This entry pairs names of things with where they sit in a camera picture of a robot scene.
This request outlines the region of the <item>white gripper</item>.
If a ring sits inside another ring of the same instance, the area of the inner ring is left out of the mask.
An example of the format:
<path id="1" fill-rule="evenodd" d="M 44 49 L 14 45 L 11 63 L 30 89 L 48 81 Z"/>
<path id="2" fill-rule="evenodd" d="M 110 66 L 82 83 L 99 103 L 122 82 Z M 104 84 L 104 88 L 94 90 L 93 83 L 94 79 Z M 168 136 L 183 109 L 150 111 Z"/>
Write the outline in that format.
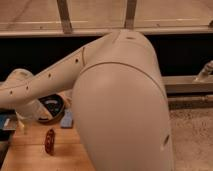
<path id="1" fill-rule="evenodd" d="M 17 116 L 24 122 L 45 122 L 50 120 L 50 113 L 39 100 L 33 100 L 15 108 Z"/>

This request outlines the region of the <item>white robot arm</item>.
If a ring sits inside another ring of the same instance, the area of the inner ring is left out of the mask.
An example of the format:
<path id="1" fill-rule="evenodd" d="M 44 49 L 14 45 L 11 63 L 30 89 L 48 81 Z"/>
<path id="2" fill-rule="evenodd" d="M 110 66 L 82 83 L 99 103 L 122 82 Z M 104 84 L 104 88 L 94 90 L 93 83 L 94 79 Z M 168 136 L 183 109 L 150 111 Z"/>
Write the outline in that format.
<path id="1" fill-rule="evenodd" d="M 0 86 L 0 108 L 71 90 L 96 171 L 174 171 L 168 100 L 151 42 L 133 30 L 96 39 L 39 74 Z"/>

